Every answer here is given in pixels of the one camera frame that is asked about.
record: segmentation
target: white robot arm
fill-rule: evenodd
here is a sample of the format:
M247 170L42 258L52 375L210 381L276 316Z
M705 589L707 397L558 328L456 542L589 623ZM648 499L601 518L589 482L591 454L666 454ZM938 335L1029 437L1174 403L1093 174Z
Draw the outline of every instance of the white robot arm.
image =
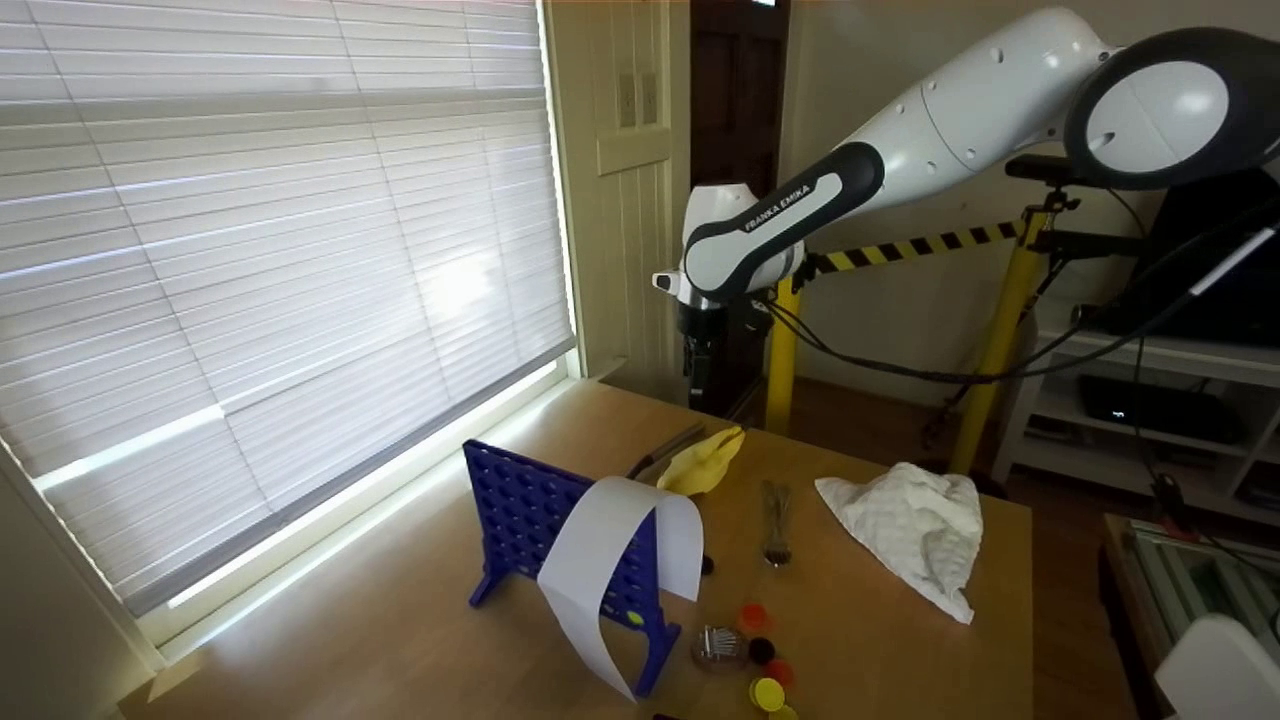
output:
M818 229L931 198L1046 142L1113 189L1165 189L1277 154L1280 48L1244 34L1167 34L1113 57L1070 10L1040 10L910 87L823 162L754 206L696 189L681 272L653 286L707 314L772 287Z

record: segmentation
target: yellow black caution tape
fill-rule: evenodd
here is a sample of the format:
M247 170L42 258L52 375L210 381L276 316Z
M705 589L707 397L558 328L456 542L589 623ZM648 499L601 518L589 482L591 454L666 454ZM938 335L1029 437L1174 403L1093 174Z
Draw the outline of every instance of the yellow black caution tape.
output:
M980 247L980 244L1016 241L1016 237L1025 237L1025 225L1010 219L1010 225L913 237L913 241L897 241L897 244L865 244L865 247L843 247L843 251L807 251L805 266L798 270L794 286L802 291L805 286L811 286L821 276L832 276L832 272L881 270L881 266L902 266L902 259L917 259L917 258Z

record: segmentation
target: white cabinet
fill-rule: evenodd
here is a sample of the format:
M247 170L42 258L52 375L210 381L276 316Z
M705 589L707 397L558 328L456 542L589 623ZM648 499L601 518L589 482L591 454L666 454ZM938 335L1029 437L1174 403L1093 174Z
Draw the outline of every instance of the white cabinet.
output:
M1040 328L1038 350L1058 341L1062 328ZM1081 333L1040 363L1063 363L1113 344L1113 335ZM1093 363L1051 375L1025 375L1004 417L1004 442L992 478L1004 483L1012 467L1040 467L1124 491L1153 491L1155 467L1174 472L1192 510L1280 523L1280 354L1165 341L1146 344L1146 388L1192 388L1222 397L1240 417L1240 442L1208 442L1179 432L1142 437L1131 425L1101 422L1081 408L1081 375L1131 381L1137 344L1124 344Z

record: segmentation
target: table surface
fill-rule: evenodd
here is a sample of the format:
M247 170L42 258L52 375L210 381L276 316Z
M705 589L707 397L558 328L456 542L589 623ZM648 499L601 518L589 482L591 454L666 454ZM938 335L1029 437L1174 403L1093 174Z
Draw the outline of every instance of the table surface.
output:
M722 425L604 386L573 386L489 445L621 478L692 425ZM701 499L707 557L701 603L671 603L681 643L645 703L626 703L569 647L532 580L503 580L486 608L480 530L467 482L427 491L389 530L276 595L210 643L199 674L136 715L760 715L749 663L692 661L696 623L732 623L744 599L772 616L772 643L798 669L802 715L1033 715L1033 518L986 499L986 550L954 623L890 575L821 506L818 478L872 482L881 467L749 432L724 483ZM769 569L764 482L789 487L794 565Z

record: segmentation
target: white window blinds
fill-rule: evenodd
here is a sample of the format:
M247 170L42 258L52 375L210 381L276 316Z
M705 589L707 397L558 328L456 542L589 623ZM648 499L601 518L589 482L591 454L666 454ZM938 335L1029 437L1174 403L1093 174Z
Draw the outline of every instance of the white window blinds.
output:
M569 344L536 0L0 0L0 429L136 611Z

